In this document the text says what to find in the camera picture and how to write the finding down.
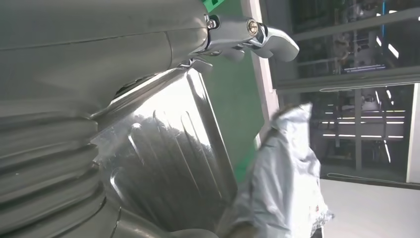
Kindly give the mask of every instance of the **metal bracket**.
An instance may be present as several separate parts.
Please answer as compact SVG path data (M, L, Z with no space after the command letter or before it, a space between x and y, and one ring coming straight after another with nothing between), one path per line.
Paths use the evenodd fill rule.
M210 16L209 42L205 55L223 55L233 61L244 57L244 48L269 58L276 54L282 61L292 61L299 53L298 45L283 31L257 23L249 17Z

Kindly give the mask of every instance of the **white plastic bag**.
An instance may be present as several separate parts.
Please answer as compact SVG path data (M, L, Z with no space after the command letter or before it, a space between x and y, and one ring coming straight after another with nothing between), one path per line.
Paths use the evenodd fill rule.
M219 235L249 223L256 238L310 238L333 218L319 187L320 163L309 145L311 109L311 104L300 105L273 119L272 131L222 218L222 226L229 228Z

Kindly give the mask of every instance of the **metal post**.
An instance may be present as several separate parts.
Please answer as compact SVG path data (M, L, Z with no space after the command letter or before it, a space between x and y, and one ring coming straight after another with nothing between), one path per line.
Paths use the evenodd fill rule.
M381 87L420 82L420 66L347 73L323 77L277 80L278 92L333 92L361 87Z
M355 89L356 170L362 169L362 90Z

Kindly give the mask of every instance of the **robotic arm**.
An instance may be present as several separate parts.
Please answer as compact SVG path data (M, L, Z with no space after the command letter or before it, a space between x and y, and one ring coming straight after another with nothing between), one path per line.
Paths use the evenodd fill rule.
M299 51L200 0L0 1L0 236L171 237L106 202L91 115L138 79L246 49L285 61Z

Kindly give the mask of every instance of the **ribbed metal surface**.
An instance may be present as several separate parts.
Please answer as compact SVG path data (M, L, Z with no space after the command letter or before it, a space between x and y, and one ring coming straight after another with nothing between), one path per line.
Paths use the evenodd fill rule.
M99 210L96 122L42 114L2 118L0 128L0 235L56 236Z
M157 76L97 119L108 196L168 231L214 231L237 187L197 71Z

